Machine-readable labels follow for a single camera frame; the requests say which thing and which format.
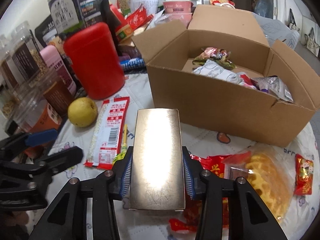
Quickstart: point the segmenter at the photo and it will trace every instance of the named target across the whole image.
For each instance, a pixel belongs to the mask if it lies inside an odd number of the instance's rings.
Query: yellow pear
[[[87,127],[96,120],[98,108],[90,98],[78,98],[68,108],[68,118],[77,127]]]

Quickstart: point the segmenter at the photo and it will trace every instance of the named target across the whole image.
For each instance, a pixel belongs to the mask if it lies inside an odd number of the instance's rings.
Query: blue clamp handle
[[[56,129],[49,129],[42,132],[29,134],[25,140],[25,144],[30,147],[38,146],[44,143],[54,141],[58,137],[58,131]]]

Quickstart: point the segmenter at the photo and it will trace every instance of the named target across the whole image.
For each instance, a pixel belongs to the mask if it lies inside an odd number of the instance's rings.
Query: red bottle
[[[124,72],[106,23],[97,23],[74,34],[65,41],[63,49],[90,98],[107,98],[124,85]]]

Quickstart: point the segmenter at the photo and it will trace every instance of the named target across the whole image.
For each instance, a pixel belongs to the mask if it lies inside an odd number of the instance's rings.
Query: white bedsheet
[[[114,96],[130,96],[130,104],[125,123],[128,124],[129,131],[127,143],[128,146],[132,146],[134,141],[137,110],[153,108],[148,75],[129,75],[129,79],[126,80],[125,86]],[[101,103],[101,101],[97,101],[98,108],[101,107]],[[86,168],[83,165],[89,149],[93,128],[94,125],[84,129],[75,128],[69,121],[67,121],[63,127],[50,154],[76,145],[83,149],[84,159],[82,160],[82,163],[54,176],[53,182],[50,184],[47,192],[47,199],[49,203],[55,198],[57,193],[71,177],[78,177],[80,180],[85,180],[94,178],[102,172],[102,170]],[[192,154],[200,157],[207,157],[208,155],[233,154],[254,144],[253,141],[235,136],[228,136],[230,138],[230,143],[224,144],[217,140],[217,134],[218,133],[216,131],[208,131],[190,125],[181,124],[182,145],[187,146],[188,150]],[[161,133],[155,134],[154,136],[160,137]],[[298,240],[308,229],[319,209],[319,155],[315,136],[310,123],[308,123],[308,125],[288,147],[274,148],[279,153],[279,159],[283,164],[283,169],[289,171],[292,183],[295,181],[295,153],[300,153],[303,157],[314,161],[313,194],[303,197],[294,196],[289,210],[281,223],[282,229],[287,235],[287,238],[289,240]],[[129,211],[123,208],[123,206],[126,206],[125,201],[126,200],[123,202],[114,201],[117,225],[120,238],[122,240],[168,239],[168,235],[170,234],[170,232],[168,232],[168,220],[172,217],[179,218],[181,216],[181,213],[179,212],[164,212],[159,214],[147,211]],[[90,208],[92,201],[88,201],[88,203],[87,235],[88,240],[90,240],[92,239],[92,219]],[[37,223],[43,212],[44,210],[28,212],[31,217],[28,224],[29,232]],[[195,235],[174,234],[174,237],[177,239],[194,239]],[[227,239],[227,232],[224,232],[223,240]]]

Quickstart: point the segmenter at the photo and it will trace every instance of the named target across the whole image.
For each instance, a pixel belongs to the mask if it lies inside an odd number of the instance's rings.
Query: metal screw
[[[104,175],[107,176],[107,177],[110,177],[113,175],[113,171],[112,170],[107,170],[104,172]]]
[[[203,176],[209,176],[210,175],[210,171],[209,170],[203,170],[202,172],[201,172],[201,174],[203,175]]]
[[[78,178],[71,178],[69,179],[70,184],[76,184],[78,182]]]
[[[28,183],[28,188],[29,189],[33,189],[33,188],[36,188],[36,187],[37,187],[37,184],[34,181]]]
[[[240,184],[244,184],[245,183],[245,178],[244,177],[239,177],[237,179],[237,182],[240,183]]]
[[[58,174],[58,173],[59,173],[59,171],[58,171],[57,168],[53,168],[53,169],[52,169],[52,172],[53,172],[53,174]]]

